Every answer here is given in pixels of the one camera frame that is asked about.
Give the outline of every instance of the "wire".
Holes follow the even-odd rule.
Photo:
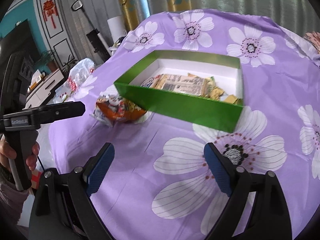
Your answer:
[[[42,170],[43,170],[43,172],[44,172],[44,171],[45,171],[45,169],[44,169],[44,166],[42,165],[42,162],[41,162],[41,160],[40,160],[39,156],[38,156],[38,161],[40,162],[40,165],[41,165]]]

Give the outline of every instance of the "white cylinder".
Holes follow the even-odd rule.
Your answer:
[[[99,40],[101,41],[102,45],[105,47],[105,49],[107,50],[107,52],[110,54],[110,56],[112,56],[111,50],[108,46],[108,44],[106,43],[105,39],[102,37],[101,32],[99,32],[97,34]]]
[[[109,19],[108,25],[113,43],[115,43],[120,37],[127,35],[122,15]]]

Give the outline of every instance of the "green plant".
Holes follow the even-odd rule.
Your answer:
[[[35,68],[47,65],[54,60],[55,50],[47,50],[42,52],[40,59],[35,63]]]
[[[62,68],[62,73],[65,77],[67,77],[69,75],[69,72],[71,70],[71,68],[77,63],[78,60],[76,60],[75,58],[70,60],[71,54],[68,57],[68,61],[65,63],[65,65]]]

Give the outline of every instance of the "teal wall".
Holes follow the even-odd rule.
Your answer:
[[[39,53],[46,51],[42,35],[39,30],[38,21],[33,6],[33,0],[26,0],[18,5],[16,8],[6,14],[3,20],[0,22],[0,33],[2,37],[5,37],[10,31],[12,31],[17,22],[28,20],[31,29],[32,37],[36,43]],[[50,73],[51,71],[47,66],[39,67],[40,71]]]

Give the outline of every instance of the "human hand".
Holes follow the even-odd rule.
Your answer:
[[[39,154],[40,146],[36,142],[35,145],[32,147],[32,155],[30,155],[26,159],[26,164],[29,167],[31,171],[34,171],[36,168],[36,163],[38,160],[38,154]],[[4,139],[4,136],[2,137],[0,141],[0,163],[2,166],[4,166],[9,172],[11,172],[10,165],[9,165],[9,159],[15,159],[17,157],[17,153],[14,149],[12,149]]]

